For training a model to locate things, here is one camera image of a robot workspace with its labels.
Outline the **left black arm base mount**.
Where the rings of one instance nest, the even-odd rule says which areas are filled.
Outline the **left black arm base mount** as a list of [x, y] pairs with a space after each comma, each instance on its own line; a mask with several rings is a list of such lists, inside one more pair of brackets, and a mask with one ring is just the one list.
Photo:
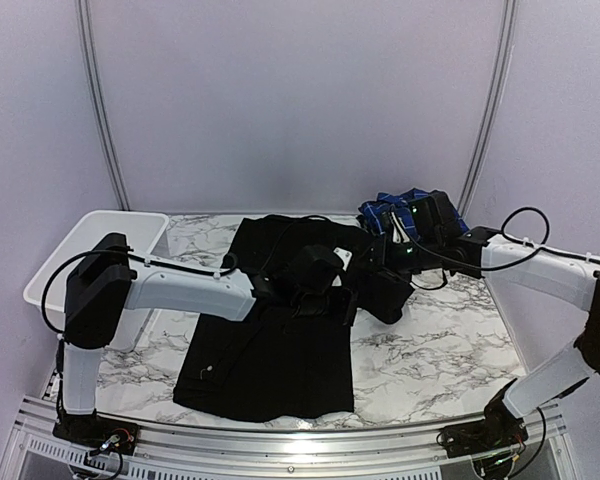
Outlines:
[[139, 425], [136, 423], [90, 415], [61, 415], [52, 434], [55, 438], [89, 447], [93, 453], [117, 451], [122, 455], [134, 453]]

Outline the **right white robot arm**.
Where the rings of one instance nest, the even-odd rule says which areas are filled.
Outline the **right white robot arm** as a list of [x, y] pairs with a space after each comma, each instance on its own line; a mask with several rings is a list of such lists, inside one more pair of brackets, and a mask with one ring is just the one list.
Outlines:
[[506, 233], [469, 228], [448, 195], [412, 189], [378, 195], [359, 208], [359, 222], [388, 247], [392, 270], [408, 275], [440, 269], [476, 279], [510, 282], [587, 313], [583, 331], [528, 375], [503, 387], [485, 406], [475, 438], [495, 448], [515, 424], [549, 400], [566, 396], [600, 375], [600, 256], [554, 249]]

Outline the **black long sleeve shirt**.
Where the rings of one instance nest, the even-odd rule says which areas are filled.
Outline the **black long sleeve shirt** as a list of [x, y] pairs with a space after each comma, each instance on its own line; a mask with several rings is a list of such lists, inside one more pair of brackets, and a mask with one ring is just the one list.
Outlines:
[[[358, 294], [357, 311], [391, 325], [402, 317], [414, 290], [409, 275], [364, 267], [362, 257], [374, 238], [357, 226], [268, 215], [242, 220], [227, 255], [235, 254], [246, 273], [265, 272], [280, 279], [306, 246], [347, 249], [353, 259], [344, 287]], [[295, 318], [289, 309], [269, 308], [244, 322], [201, 315], [173, 401], [245, 422], [351, 413], [352, 325], [337, 325], [326, 317]]]

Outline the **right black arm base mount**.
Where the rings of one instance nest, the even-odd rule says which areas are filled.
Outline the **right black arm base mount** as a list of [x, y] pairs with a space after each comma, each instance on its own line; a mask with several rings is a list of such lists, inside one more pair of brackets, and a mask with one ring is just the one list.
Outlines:
[[447, 425], [438, 433], [436, 442], [449, 458], [456, 458], [520, 446], [527, 439], [522, 420], [502, 422], [499, 417], [491, 417]]

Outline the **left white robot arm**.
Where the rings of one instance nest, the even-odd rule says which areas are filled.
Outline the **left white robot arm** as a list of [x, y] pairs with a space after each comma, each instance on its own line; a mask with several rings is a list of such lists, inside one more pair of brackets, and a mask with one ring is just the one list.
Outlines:
[[280, 279], [246, 273], [235, 254], [228, 257], [228, 266], [204, 270], [136, 252], [124, 234], [111, 232], [51, 274], [51, 281], [66, 276], [58, 418], [82, 443], [96, 445], [106, 436], [96, 408], [97, 377], [103, 352], [128, 311], [182, 311], [227, 322], [253, 321], [269, 308], [313, 316], [349, 312], [344, 277], [353, 254], [347, 249], [306, 246]]

